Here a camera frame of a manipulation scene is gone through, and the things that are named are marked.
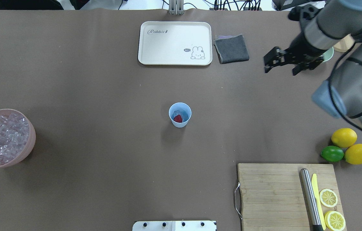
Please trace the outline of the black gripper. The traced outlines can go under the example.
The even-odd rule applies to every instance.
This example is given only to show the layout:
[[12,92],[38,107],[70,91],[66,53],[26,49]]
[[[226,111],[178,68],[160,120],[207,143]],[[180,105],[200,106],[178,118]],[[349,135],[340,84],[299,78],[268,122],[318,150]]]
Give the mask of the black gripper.
[[290,46],[282,50],[279,47],[273,47],[264,57],[264,72],[268,73],[274,67],[280,67],[287,64],[295,64],[292,69],[292,75],[295,76],[301,71],[314,70],[323,63],[322,54],[327,49],[314,47],[307,41],[304,32],[300,32],[291,42]]

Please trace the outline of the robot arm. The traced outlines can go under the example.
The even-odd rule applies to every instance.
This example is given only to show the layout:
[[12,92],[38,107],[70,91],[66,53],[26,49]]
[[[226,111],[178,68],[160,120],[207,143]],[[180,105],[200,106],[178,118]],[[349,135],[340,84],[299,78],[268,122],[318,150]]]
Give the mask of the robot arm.
[[362,0],[329,0],[321,9],[296,6],[288,19],[299,22],[300,33],[287,49],[274,47],[264,56],[265,73],[287,64],[294,65],[293,75],[314,70],[324,52],[350,35],[353,46],[336,61],[312,99],[331,116],[362,131]]

